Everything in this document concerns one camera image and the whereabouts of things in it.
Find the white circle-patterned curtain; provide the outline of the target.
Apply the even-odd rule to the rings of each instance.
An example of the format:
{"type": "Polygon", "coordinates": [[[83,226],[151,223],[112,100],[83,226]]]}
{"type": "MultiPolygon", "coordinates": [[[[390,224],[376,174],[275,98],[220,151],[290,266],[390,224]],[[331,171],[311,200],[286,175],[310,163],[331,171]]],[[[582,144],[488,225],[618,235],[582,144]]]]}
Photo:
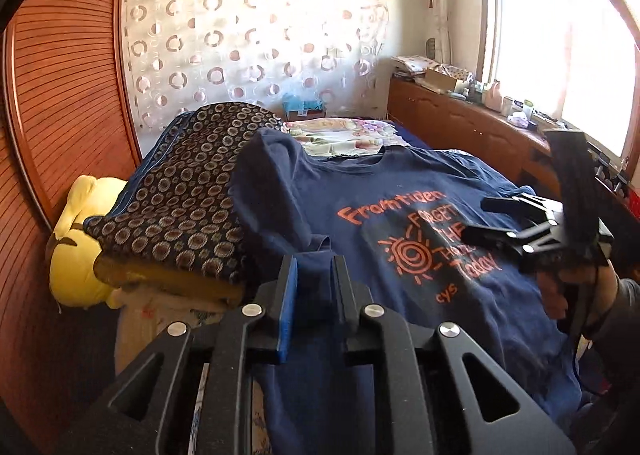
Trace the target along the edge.
{"type": "Polygon", "coordinates": [[[134,125],[227,100],[374,117],[388,28],[387,0],[122,0],[134,125]]]}

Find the blue floral white bedsheet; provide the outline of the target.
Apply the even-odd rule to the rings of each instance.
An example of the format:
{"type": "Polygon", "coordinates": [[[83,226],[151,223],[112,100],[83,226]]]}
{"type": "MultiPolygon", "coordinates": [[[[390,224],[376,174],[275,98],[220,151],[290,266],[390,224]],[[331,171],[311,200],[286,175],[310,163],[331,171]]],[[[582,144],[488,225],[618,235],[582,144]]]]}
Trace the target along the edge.
{"type": "MultiPolygon", "coordinates": [[[[115,289],[107,303],[119,310],[114,346],[115,373],[120,375],[157,338],[193,331],[198,327],[219,324],[224,317],[221,303],[206,302],[163,293],[152,288],[115,289]]],[[[197,369],[196,397],[192,413],[187,454],[195,454],[198,434],[204,421],[204,390],[208,383],[208,363],[197,369]]],[[[250,382],[250,424],[248,448],[250,454],[274,454],[266,425],[265,394],[255,378],[250,382]]]]}

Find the mustard yellow folded cloth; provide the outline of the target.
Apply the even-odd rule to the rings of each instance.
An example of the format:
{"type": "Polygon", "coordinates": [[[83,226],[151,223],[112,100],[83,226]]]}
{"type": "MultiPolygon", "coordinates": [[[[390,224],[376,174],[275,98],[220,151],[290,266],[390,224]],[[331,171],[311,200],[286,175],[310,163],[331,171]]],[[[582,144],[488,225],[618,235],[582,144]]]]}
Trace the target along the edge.
{"type": "Polygon", "coordinates": [[[105,256],[93,262],[93,272],[100,282],[115,289],[134,291],[153,289],[168,295],[208,302],[224,302],[235,307],[244,296],[242,284],[232,284],[200,271],[183,271],[155,261],[105,256]]]}

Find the navy blue t-shirt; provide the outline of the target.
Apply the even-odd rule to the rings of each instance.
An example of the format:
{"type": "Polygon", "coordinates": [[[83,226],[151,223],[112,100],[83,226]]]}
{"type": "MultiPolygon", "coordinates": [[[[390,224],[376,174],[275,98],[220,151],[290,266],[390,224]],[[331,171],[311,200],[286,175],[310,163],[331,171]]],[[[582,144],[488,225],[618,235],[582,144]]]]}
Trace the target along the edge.
{"type": "Polygon", "coordinates": [[[239,153],[230,192],[244,230],[247,287],[273,281],[286,256],[298,264],[288,359],[256,373],[276,453],[374,450],[372,373],[343,366],[332,336],[335,256],[376,303],[409,323],[460,325],[560,428],[570,427],[582,391],[535,279],[460,238],[470,224],[514,227],[480,207],[486,197],[518,193],[482,160],[404,146],[317,158],[262,129],[239,153]]]}

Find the window with wooden frame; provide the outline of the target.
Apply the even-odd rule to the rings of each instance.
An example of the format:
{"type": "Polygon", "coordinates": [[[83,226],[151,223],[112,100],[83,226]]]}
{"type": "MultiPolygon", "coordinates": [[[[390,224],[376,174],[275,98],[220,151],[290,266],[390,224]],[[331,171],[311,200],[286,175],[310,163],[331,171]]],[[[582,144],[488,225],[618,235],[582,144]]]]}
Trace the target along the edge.
{"type": "Polygon", "coordinates": [[[482,0],[480,80],[628,159],[639,52],[610,0],[482,0]]]}

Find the yellow plush toy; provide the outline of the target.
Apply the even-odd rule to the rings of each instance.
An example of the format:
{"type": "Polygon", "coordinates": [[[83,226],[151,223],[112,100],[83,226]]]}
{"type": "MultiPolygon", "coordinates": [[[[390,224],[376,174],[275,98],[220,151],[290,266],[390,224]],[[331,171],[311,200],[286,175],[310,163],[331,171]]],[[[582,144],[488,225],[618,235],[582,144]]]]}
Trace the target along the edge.
{"type": "Polygon", "coordinates": [[[115,289],[94,275],[93,263],[101,247],[84,232],[82,224],[90,216],[106,215],[125,185],[120,178],[81,175],[70,186],[46,246],[49,288],[60,305],[89,308],[106,303],[111,309],[122,306],[114,295],[115,289]]]}

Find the dark circle-patterned folded cloth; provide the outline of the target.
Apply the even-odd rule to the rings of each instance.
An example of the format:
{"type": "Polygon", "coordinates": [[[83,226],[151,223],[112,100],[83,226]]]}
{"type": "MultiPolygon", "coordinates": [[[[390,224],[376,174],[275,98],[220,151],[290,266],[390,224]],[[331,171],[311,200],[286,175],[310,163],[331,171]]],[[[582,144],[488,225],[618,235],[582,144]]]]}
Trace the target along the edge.
{"type": "Polygon", "coordinates": [[[85,219],[104,253],[151,261],[236,284],[243,233],[229,194],[236,157],[272,111],[242,102],[205,105],[177,116],[130,176],[113,208],[85,219]]]}

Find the wooden louvered wardrobe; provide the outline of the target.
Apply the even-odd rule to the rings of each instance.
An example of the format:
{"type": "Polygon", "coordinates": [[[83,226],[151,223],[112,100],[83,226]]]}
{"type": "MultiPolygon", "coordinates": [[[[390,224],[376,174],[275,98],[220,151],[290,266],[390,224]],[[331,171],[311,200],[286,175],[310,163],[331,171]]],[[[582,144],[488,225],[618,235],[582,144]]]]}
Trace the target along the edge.
{"type": "Polygon", "coordinates": [[[15,0],[1,23],[1,428],[43,454],[113,377],[117,313],[61,307],[46,246],[78,176],[140,161],[118,16],[119,0],[15,0]]]}

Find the cardboard box on cabinet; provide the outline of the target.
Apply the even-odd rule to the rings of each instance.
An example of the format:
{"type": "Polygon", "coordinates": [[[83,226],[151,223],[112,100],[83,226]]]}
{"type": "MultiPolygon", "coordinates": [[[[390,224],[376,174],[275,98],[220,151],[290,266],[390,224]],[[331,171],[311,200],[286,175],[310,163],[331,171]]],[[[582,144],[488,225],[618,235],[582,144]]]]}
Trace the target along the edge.
{"type": "Polygon", "coordinates": [[[473,81],[471,71],[452,65],[440,64],[425,71],[425,81],[442,92],[462,93],[473,81]]]}

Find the small blue toy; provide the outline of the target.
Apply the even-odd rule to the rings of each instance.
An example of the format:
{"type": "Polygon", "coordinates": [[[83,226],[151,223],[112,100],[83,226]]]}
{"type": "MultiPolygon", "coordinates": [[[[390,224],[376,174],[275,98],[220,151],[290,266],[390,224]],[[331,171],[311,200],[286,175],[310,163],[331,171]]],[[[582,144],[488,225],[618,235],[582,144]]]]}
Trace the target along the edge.
{"type": "Polygon", "coordinates": [[[285,94],[282,97],[282,109],[284,118],[288,121],[324,117],[326,105],[322,100],[304,100],[294,94],[285,94]]]}

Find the pink bottle on cabinet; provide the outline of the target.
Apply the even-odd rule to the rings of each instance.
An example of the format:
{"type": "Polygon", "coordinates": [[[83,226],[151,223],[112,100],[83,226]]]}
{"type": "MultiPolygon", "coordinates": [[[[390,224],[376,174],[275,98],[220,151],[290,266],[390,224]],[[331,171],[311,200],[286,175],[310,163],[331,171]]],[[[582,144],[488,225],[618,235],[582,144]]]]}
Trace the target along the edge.
{"type": "Polygon", "coordinates": [[[487,85],[483,92],[483,104],[489,110],[495,112],[502,111],[502,94],[500,91],[500,81],[494,80],[491,85],[487,85]]]}

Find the long wooden cabinet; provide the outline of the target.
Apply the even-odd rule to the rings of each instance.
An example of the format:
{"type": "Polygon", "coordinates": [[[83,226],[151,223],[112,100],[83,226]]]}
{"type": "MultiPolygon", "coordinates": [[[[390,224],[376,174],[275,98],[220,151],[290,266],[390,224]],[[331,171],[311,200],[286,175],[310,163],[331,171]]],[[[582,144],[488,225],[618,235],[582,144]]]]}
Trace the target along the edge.
{"type": "Polygon", "coordinates": [[[464,150],[515,184],[528,184],[541,196],[560,197],[546,140],[491,110],[392,78],[387,112],[428,146],[464,150]]]}

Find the pink floral blanket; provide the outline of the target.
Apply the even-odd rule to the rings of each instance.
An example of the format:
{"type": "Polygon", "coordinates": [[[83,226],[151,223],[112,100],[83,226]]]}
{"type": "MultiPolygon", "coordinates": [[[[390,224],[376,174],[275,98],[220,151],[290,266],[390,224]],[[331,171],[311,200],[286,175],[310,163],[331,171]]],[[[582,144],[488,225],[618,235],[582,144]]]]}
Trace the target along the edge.
{"type": "Polygon", "coordinates": [[[281,131],[309,156],[323,158],[375,155],[383,147],[409,145],[392,124],[381,120],[326,117],[285,122],[281,131]]]}

